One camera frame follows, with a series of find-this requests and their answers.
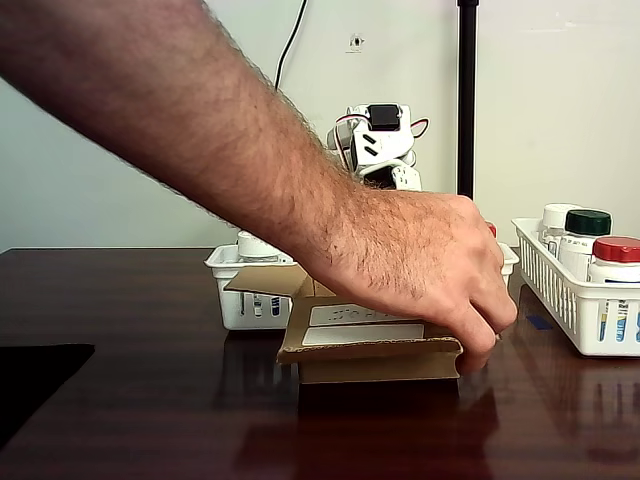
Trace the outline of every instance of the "bottle cap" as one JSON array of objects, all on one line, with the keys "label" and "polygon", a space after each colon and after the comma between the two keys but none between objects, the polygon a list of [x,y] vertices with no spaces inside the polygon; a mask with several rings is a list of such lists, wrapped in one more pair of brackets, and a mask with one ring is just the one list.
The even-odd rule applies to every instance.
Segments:
[{"label": "bottle cap", "polygon": [[280,251],[249,232],[238,233],[238,255],[245,258],[274,257]]},{"label": "bottle cap", "polygon": [[489,230],[491,230],[491,233],[493,233],[493,237],[496,238],[498,236],[498,230],[496,229],[496,226],[491,222],[487,222],[487,226],[489,227]]},{"label": "bottle cap", "polygon": [[567,212],[564,229],[578,235],[609,235],[611,215],[598,210],[571,210]]},{"label": "bottle cap", "polygon": [[544,207],[542,224],[548,228],[564,228],[567,212],[581,208],[579,205],[571,205],[570,203],[550,203]]},{"label": "bottle cap", "polygon": [[593,244],[593,254],[606,262],[640,263],[640,240],[632,237],[600,237]]}]

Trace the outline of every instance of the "black pole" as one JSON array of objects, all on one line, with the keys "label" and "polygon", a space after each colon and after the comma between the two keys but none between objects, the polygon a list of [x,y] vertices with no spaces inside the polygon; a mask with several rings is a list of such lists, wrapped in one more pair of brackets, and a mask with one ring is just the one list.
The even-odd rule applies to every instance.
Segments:
[{"label": "black pole", "polygon": [[476,20],[480,0],[457,0],[458,44],[458,195],[473,198],[476,90]]}]

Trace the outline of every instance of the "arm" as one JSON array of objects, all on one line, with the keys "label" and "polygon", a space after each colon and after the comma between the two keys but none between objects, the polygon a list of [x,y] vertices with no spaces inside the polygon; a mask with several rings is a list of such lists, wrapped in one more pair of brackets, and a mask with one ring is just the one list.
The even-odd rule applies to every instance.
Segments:
[{"label": "arm", "polygon": [[336,293],[448,326],[476,366],[515,318],[473,204],[352,182],[197,0],[0,0],[0,75]]}]

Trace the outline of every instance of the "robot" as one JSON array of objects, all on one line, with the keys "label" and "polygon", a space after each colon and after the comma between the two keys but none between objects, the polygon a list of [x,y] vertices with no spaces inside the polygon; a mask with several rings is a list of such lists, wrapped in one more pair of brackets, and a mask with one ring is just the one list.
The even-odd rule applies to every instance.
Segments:
[{"label": "robot", "polygon": [[[413,128],[420,124],[422,130],[414,135]],[[427,128],[427,118],[411,123],[407,105],[357,105],[336,120],[327,134],[327,146],[363,183],[382,189],[421,191],[413,145]]]}]

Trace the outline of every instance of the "green cap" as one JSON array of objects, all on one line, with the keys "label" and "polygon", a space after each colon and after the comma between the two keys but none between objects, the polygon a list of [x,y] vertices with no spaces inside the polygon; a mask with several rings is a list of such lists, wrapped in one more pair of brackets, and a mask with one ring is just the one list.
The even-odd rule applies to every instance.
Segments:
[{"label": "green cap", "polygon": [[599,237],[611,233],[611,215],[598,210],[569,210],[564,229],[578,235]]}]

